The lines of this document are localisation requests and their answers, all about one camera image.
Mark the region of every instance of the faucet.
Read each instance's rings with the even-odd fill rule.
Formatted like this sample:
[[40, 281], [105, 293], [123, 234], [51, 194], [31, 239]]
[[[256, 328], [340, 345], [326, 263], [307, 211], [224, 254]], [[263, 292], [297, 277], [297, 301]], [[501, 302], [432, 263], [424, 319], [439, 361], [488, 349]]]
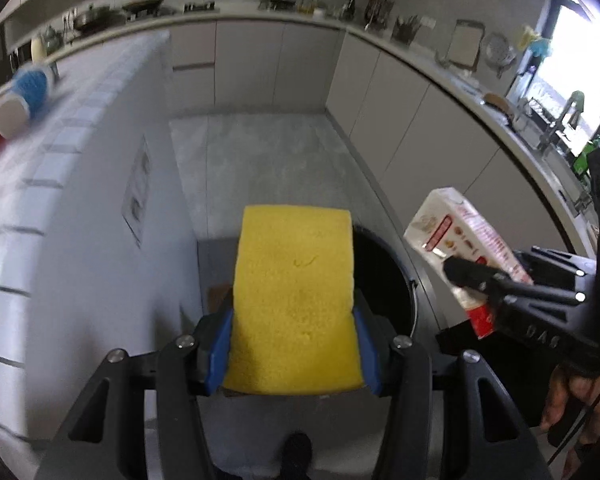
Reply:
[[584, 112], [584, 92], [576, 90], [573, 94], [571, 94], [571, 97], [569, 97], [569, 100], [562, 109], [560, 117], [547, 128], [546, 132], [541, 137], [540, 143], [538, 144], [538, 151], [540, 151], [543, 155], [549, 146], [552, 144], [557, 144], [558, 132], [564, 131], [563, 121], [567, 114], [571, 111], [572, 107], [574, 108], [574, 111], [567, 124], [575, 130], [580, 122], [580, 116]]

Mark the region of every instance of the black cable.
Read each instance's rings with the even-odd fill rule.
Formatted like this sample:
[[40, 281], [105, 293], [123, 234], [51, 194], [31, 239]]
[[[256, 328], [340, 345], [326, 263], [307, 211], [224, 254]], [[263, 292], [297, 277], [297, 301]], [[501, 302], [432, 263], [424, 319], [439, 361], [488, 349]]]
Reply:
[[598, 405], [599, 402], [600, 402], [600, 393], [598, 394], [598, 396], [596, 397], [596, 399], [593, 401], [593, 403], [587, 408], [587, 411], [585, 412], [584, 416], [574, 426], [573, 430], [571, 430], [571, 433], [568, 434], [564, 438], [564, 440], [560, 443], [560, 446], [557, 447], [557, 449], [555, 450], [554, 454], [548, 460], [547, 465], [551, 465], [551, 463], [556, 459], [556, 457], [562, 452], [562, 450], [564, 449], [564, 447], [580, 431], [580, 428], [582, 428], [584, 426], [584, 424], [586, 423], [586, 421], [589, 420], [589, 417], [590, 417], [591, 413], [593, 413], [593, 410], [596, 408], [596, 406]]

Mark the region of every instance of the white carton with red text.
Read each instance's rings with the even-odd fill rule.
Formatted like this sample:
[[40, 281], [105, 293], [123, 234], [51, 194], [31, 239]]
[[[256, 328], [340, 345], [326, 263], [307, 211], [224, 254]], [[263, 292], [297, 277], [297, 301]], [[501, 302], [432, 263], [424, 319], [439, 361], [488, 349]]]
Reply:
[[452, 187], [434, 189], [404, 232], [404, 239], [436, 271], [467, 312], [478, 338], [493, 332], [486, 296], [451, 284], [443, 272], [449, 256], [504, 270], [516, 282], [533, 283], [500, 235]]

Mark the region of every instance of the human hand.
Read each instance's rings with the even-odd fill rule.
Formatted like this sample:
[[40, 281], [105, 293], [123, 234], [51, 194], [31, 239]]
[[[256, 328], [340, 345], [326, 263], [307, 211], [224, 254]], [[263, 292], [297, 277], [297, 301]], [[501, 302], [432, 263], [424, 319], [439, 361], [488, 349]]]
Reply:
[[[590, 406], [599, 393], [600, 377], [597, 379], [586, 379], [584, 377], [568, 376], [563, 368], [556, 367], [549, 380], [549, 394], [544, 405], [544, 412], [542, 412], [540, 429], [548, 431], [552, 425], [562, 418], [570, 394], [580, 399], [587, 406]], [[595, 407], [589, 420], [585, 423], [578, 442], [583, 445], [594, 444], [599, 437], [600, 402]], [[579, 466], [580, 459], [575, 450], [570, 449], [567, 453], [562, 478], [569, 478]]]

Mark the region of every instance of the green bottle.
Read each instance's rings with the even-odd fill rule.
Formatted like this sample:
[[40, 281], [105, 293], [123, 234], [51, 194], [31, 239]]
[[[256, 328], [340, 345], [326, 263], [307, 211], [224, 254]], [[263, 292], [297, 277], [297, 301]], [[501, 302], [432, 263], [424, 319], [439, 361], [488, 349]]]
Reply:
[[587, 162], [587, 155], [595, 150], [600, 144], [600, 137], [593, 140], [588, 140], [584, 145], [582, 152], [577, 156], [576, 160], [573, 162], [573, 166], [571, 169], [573, 173], [576, 174], [578, 178], [581, 178], [587, 170], [589, 169], [589, 163]]

